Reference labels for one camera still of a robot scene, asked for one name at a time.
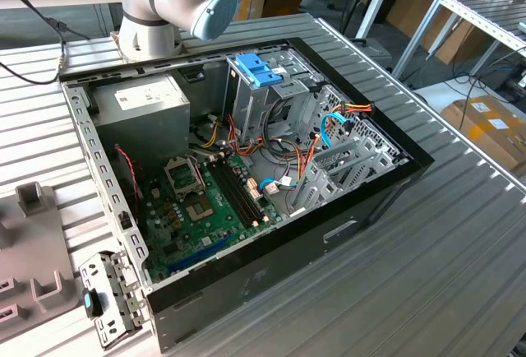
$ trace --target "red wire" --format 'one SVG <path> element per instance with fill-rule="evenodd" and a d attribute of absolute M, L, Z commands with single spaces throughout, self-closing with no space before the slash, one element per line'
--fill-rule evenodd
<path fill-rule="evenodd" d="M 115 150 L 122 154 L 122 156 L 128 163 L 128 166 L 130 167 L 131 178 L 133 179 L 133 193 L 135 196 L 135 218 L 137 221 L 137 218 L 139 217 L 139 188 L 135 177 L 135 170 L 133 169 L 133 163 L 128 154 L 126 154 L 126 152 L 123 149 L 121 149 L 120 147 L 115 147 Z"/>

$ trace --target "metal bracket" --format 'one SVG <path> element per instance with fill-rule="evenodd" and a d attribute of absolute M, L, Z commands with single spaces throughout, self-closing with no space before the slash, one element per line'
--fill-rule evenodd
<path fill-rule="evenodd" d="M 139 280 L 125 252 L 98 253 L 80 269 L 85 288 L 100 301 L 102 313 L 95 318 L 95 330 L 100 345 L 108 350 L 139 331 L 149 317 Z"/>

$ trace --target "aluminum table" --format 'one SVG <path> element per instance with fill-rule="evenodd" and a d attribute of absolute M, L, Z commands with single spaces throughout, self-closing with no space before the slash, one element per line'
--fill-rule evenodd
<path fill-rule="evenodd" d="M 495 42 L 471 71 L 472 75 L 483 66 L 500 43 L 526 56 L 526 34 L 518 28 L 520 22 L 526 21 L 525 3 L 526 0 L 516 3 L 510 0 L 435 0 L 394 68 L 393 76 L 399 78 L 402 75 L 442 7 L 451 10 L 452 14 L 436 37 L 434 44 L 429 48 L 429 53 L 434 53 L 442 41 L 447 39 L 459 20 L 464 19 L 495 39 Z"/>
<path fill-rule="evenodd" d="M 504 356 L 526 330 L 526 188 L 322 20 L 233 23 L 193 53 L 299 36 L 436 162 L 382 219 L 174 348 L 173 356 Z M 122 62 L 110 39 L 68 45 L 70 70 Z M 3 51 L 44 79 L 57 45 Z M 53 186 L 73 269 L 115 249 L 58 84 L 0 75 L 0 194 Z M 0 345 L 0 355 L 158 355 L 148 326 L 104 353 L 79 307 Z"/>

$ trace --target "blue tab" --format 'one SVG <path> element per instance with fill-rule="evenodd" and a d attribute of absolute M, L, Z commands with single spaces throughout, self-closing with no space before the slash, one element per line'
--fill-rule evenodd
<path fill-rule="evenodd" d="M 273 73 L 268 64 L 256 54 L 238 55 L 236 61 L 257 87 L 271 86 L 283 81 L 283 76 Z"/>
<path fill-rule="evenodd" d="M 84 305 L 89 308 L 91 306 L 91 296 L 90 294 L 85 294 L 84 295 Z"/>

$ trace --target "yellow wire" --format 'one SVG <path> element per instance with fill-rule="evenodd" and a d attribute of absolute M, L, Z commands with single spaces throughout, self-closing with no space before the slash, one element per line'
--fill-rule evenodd
<path fill-rule="evenodd" d="M 212 138 L 207 143 L 205 143 L 204 145 L 201 145 L 201 147 L 207 149 L 207 148 L 211 147 L 215 143 L 215 138 L 217 137 L 217 130 L 218 130 L 218 128 L 219 128 L 219 124 L 215 123 L 215 125 L 214 125 L 214 132 L 212 133 Z"/>

